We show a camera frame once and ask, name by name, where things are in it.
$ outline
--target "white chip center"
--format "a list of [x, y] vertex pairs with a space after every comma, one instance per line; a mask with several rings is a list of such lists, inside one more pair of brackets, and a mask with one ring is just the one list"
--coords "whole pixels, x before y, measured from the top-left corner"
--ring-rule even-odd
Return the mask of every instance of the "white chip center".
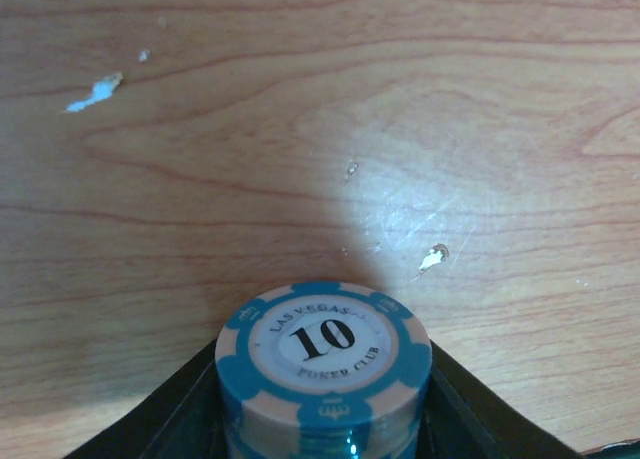
[[369, 383], [389, 366], [390, 324], [371, 307], [310, 296], [271, 310], [252, 332], [251, 355], [272, 380], [305, 389]]

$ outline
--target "wooden table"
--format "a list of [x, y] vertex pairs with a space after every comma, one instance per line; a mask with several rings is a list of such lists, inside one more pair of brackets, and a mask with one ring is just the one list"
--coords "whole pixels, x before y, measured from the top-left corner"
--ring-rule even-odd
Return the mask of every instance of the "wooden table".
[[640, 0], [1, 4], [0, 456], [63, 455], [319, 278], [578, 450], [640, 436]]

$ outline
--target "blue and white poker chip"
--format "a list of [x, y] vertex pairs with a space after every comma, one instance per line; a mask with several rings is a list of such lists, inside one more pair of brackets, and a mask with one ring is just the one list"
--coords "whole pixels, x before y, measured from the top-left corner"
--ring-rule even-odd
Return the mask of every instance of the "blue and white poker chip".
[[420, 321], [383, 293], [336, 282], [276, 289], [218, 338], [227, 429], [268, 458], [391, 457], [417, 431], [431, 360]]

